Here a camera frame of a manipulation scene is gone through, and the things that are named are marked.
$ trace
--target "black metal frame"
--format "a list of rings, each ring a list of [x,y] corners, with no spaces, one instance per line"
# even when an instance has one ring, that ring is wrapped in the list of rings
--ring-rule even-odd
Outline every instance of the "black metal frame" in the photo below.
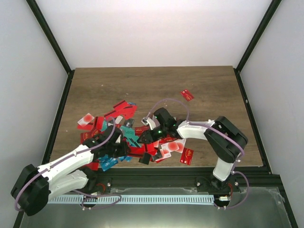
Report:
[[[290,223],[292,227],[297,228],[297,223],[290,207],[288,198],[285,193],[281,178],[279,175],[271,174],[271,168],[261,141],[261,137],[258,132],[254,116],[250,104],[247,99],[246,91],[244,89],[240,71],[243,69],[245,63],[250,57],[254,47],[258,40],[262,36],[266,29],[271,17],[275,13],[275,10],[279,6],[281,0],[273,0],[265,13],[259,27],[257,28],[254,36],[252,37],[240,63],[237,68],[234,69],[237,82],[244,100],[244,104],[248,113],[248,117],[255,135],[257,146],[263,161],[261,167],[236,167],[237,171],[243,172],[249,180],[249,183],[253,187],[278,187],[280,194],[284,197],[284,206],[288,213]],[[43,164],[48,163],[53,146],[55,143],[56,135],[60,125],[60,120],[63,114],[63,110],[66,104],[68,92],[72,83],[74,70],[69,67],[58,43],[53,36],[44,16],[42,15],[35,0],[27,0],[28,5],[32,9],[37,21],[45,32],[49,42],[51,43],[55,53],[57,54],[60,62],[66,70],[68,77],[66,86],[63,91],[63,95],[59,104],[59,108],[55,117],[54,125],[51,131],[51,135],[47,144],[47,148],[43,158]],[[99,172],[99,178],[101,180],[106,179],[111,182],[111,187],[117,188],[159,188],[159,187],[196,187],[197,178],[209,177],[214,167],[201,167],[201,168],[119,168],[110,169],[107,172]],[[245,186],[246,183],[242,178],[237,179],[240,187]],[[19,228],[21,220],[23,218],[23,212],[20,212],[17,216],[14,228]]]

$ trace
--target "white wall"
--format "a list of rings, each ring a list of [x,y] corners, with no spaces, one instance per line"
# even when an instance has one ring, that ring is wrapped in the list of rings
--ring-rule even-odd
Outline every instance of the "white wall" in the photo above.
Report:
[[[304,227],[304,5],[282,1],[241,72],[272,170]]]
[[[25,0],[0,1],[0,221],[12,228],[10,191],[41,164],[67,75]]]
[[[75,67],[237,66],[271,0],[38,0]]]

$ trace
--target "wooden table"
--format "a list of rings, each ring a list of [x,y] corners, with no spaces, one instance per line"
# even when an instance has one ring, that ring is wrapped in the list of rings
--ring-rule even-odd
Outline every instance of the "wooden table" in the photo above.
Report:
[[[188,89],[194,99],[187,102],[180,91]],[[141,119],[153,105],[164,98],[175,98],[188,105],[191,121],[214,120],[227,117],[249,139],[242,166],[262,165],[254,134],[231,66],[196,67],[126,67],[78,68],[68,94],[51,161],[72,151],[80,144],[77,121],[85,114],[102,116],[121,100],[136,103],[134,126],[141,126]],[[186,117],[185,108],[177,102],[159,105],[171,115]],[[217,156],[209,143],[188,139],[186,147],[194,150],[191,166],[214,166]],[[180,163],[180,153],[156,164],[144,165],[133,158],[115,167],[188,167]]]

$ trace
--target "glass panel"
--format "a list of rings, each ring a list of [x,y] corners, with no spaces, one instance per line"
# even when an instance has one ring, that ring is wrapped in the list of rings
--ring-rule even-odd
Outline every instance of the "glass panel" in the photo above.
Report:
[[[151,193],[146,189],[128,189],[123,193]],[[157,194],[193,194],[192,190],[164,189]],[[243,193],[235,193],[237,203]],[[101,210],[82,211],[79,205],[48,204],[38,214],[24,216],[21,228],[201,228],[201,227],[291,227],[283,200],[276,189],[250,188],[247,200],[239,207],[218,211],[214,206],[199,205],[115,205]]]

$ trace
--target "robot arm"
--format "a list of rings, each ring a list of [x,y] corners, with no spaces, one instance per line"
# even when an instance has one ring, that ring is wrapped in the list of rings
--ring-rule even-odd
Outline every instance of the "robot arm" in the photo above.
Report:
[[[213,171],[213,176],[216,178],[213,185],[219,189],[229,177],[240,151],[234,144],[210,130],[209,127],[226,134],[241,148],[244,148],[248,142],[246,136],[225,117],[219,117],[214,121],[189,123],[186,120],[176,121],[165,108],[156,110],[154,116],[160,125],[156,126],[150,118],[143,119],[142,122],[150,129],[142,133],[138,142],[150,144],[168,135],[179,139],[207,140],[218,155],[218,162]],[[38,167],[31,164],[25,167],[11,195],[16,199],[20,194],[18,204],[26,214],[31,216],[38,213],[45,207],[48,200],[66,192],[75,189],[90,191],[95,186],[97,176],[88,167],[82,167],[83,165],[105,155],[113,158],[128,155],[130,147],[126,141],[122,140],[123,134],[118,128],[114,129],[113,135],[104,145],[98,147],[106,141],[112,130],[113,126],[109,126],[103,134],[87,139],[70,153],[48,164]],[[38,177],[20,193],[21,189],[35,176]]]
[[[26,214],[31,216],[38,213],[48,200],[66,192],[75,189],[91,190],[95,186],[97,175],[88,167],[82,167],[83,165],[106,154],[113,158],[126,156],[130,148],[126,141],[121,140],[122,132],[118,128],[114,129],[113,135],[104,145],[91,149],[104,142],[112,130],[113,126],[109,126],[103,134],[87,139],[70,153],[48,164],[38,167],[32,164],[26,166],[11,191],[11,195],[16,199],[21,189],[33,177],[38,176],[25,188],[18,200]]]
[[[207,140],[218,156],[217,164],[213,170],[213,176],[224,182],[230,176],[240,150],[221,135],[207,128],[210,126],[230,139],[234,140],[242,149],[248,143],[247,137],[227,118],[220,116],[217,120],[207,122],[187,122],[186,120],[175,120],[166,109],[160,108],[154,112],[154,116],[160,123],[158,127],[142,133],[139,143],[152,143],[167,135],[179,139],[195,138]],[[151,126],[151,119],[143,119],[145,125]]]

